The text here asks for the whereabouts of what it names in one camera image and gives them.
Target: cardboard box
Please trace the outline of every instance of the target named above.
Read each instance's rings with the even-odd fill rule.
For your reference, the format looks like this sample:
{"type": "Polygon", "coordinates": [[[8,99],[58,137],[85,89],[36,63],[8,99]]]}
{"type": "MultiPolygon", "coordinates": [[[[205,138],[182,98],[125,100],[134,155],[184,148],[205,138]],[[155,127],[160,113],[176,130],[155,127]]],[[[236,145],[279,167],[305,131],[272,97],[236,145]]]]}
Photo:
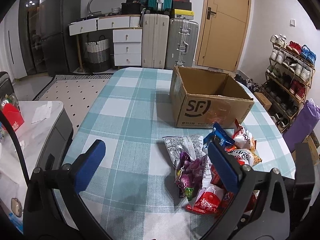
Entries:
{"type": "MultiPolygon", "coordinates": [[[[311,136],[308,136],[307,138],[305,138],[305,140],[303,142],[308,143],[313,165],[316,166],[317,164],[320,163],[320,160],[319,160],[319,154],[317,152],[316,146],[315,146],[311,136]]],[[[296,151],[293,151],[291,155],[292,155],[294,162],[296,162],[296,151]]]]}
{"type": "Polygon", "coordinates": [[[180,128],[232,128],[241,123],[254,102],[228,74],[191,67],[173,68],[170,98],[180,128]]]}
{"type": "Polygon", "coordinates": [[[264,94],[258,93],[258,92],[255,92],[254,95],[258,99],[258,101],[262,104],[263,108],[266,111],[269,111],[272,103],[268,100],[268,98],[266,98],[264,94]]]}

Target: sf logo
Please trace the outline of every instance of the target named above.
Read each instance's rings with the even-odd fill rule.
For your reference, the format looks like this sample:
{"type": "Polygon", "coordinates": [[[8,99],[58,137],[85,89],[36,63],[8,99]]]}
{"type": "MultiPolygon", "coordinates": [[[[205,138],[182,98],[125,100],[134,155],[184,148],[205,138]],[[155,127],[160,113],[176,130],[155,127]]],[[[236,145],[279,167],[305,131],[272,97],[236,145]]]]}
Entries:
{"type": "Polygon", "coordinates": [[[210,105],[210,100],[198,102],[195,100],[190,100],[188,102],[187,111],[192,113],[185,113],[184,115],[188,117],[199,117],[201,115],[204,115],[209,110],[210,105]]]}

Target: blue gripper pad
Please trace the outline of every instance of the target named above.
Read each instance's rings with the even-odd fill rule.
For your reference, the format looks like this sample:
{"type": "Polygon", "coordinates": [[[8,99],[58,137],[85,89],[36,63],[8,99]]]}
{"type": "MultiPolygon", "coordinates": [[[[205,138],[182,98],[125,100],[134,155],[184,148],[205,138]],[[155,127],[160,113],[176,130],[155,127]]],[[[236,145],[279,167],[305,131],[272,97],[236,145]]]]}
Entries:
{"type": "Polygon", "coordinates": [[[77,194],[87,189],[94,173],[106,154],[106,145],[103,141],[96,140],[85,154],[89,156],[81,168],[79,168],[74,179],[74,187],[77,194]]]}
{"type": "Polygon", "coordinates": [[[238,176],[223,153],[212,142],[208,145],[208,156],[226,190],[237,194],[239,191],[238,176]]]}

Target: wooden shelf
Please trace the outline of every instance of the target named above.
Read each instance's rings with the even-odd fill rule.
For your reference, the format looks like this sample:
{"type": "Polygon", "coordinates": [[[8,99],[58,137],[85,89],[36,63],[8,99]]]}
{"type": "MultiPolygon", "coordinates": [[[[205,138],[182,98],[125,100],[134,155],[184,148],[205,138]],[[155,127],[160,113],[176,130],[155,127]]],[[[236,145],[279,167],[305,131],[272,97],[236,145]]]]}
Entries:
{"type": "Polygon", "coordinates": [[[292,117],[290,117],[290,116],[287,114],[287,112],[279,105],[279,103],[276,102],[276,101],[269,95],[269,93],[267,93],[267,91],[266,91],[263,87],[261,87],[261,90],[262,90],[265,94],[268,95],[268,100],[269,100],[272,104],[275,104],[275,105],[281,110],[281,112],[282,112],[282,113],[290,120],[290,122],[291,122],[291,120],[296,116],[296,114],[298,113],[298,111],[297,111],[292,117]]]}
{"type": "Polygon", "coordinates": [[[273,44],[274,46],[277,46],[278,48],[280,48],[280,49],[283,50],[284,52],[290,54],[291,56],[295,57],[296,59],[300,60],[303,64],[305,64],[305,65],[307,65],[307,66],[315,69],[315,66],[314,66],[314,65],[312,65],[310,62],[306,61],[306,60],[305,60],[303,57],[301,57],[300,55],[295,54],[295,53],[293,53],[292,51],[289,51],[289,50],[287,50],[286,48],[281,47],[280,45],[278,45],[278,44],[276,44],[276,43],[273,43],[273,42],[272,42],[272,44],[273,44]]]}
{"type": "Polygon", "coordinates": [[[291,98],[294,100],[294,101],[296,101],[299,105],[303,102],[303,100],[304,100],[304,98],[302,99],[302,100],[298,100],[290,91],[289,91],[289,89],[287,89],[287,88],[285,88],[283,85],[281,85],[281,83],[276,79],[276,78],[274,78],[273,76],[271,76],[269,73],[267,73],[266,72],[266,75],[269,77],[269,78],[271,78],[274,82],[276,82],[285,92],[287,92],[290,96],[291,96],[291,98]]]}
{"type": "Polygon", "coordinates": [[[309,78],[308,83],[306,83],[306,82],[304,82],[304,81],[302,80],[302,78],[301,78],[300,76],[297,76],[297,75],[296,75],[294,72],[292,72],[292,71],[291,71],[287,66],[282,65],[282,64],[279,64],[279,63],[277,63],[275,60],[273,60],[273,59],[271,59],[271,58],[269,58],[269,59],[270,59],[270,61],[275,62],[275,64],[274,64],[273,66],[275,66],[275,65],[279,65],[279,66],[282,66],[283,68],[285,68],[285,69],[289,70],[289,72],[290,72],[290,73],[292,73],[294,77],[296,77],[296,78],[298,78],[298,79],[299,79],[299,82],[300,82],[300,83],[302,83],[302,84],[304,84],[304,85],[306,85],[306,86],[308,86],[308,87],[310,87],[310,88],[311,88],[311,79],[312,79],[313,75],[314,75],[314,74],[315,74],[315,72],[316,72],[316,70],[315,70],[315,69],[313,70],[312,77],[311,77],[311,78],[309,78]]]}

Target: wooden door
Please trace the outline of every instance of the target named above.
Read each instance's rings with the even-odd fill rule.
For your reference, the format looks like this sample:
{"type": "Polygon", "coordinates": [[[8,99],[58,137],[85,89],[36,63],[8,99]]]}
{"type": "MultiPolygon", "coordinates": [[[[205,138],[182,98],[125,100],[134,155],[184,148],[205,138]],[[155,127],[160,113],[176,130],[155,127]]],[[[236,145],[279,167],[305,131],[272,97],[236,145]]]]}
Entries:
{"type": "Polygon", "coordinates": [[[198,41],[197,65],[234,71],[246,34],[249,0],[207,2],[202,16],[203,33],[198,41]]]}

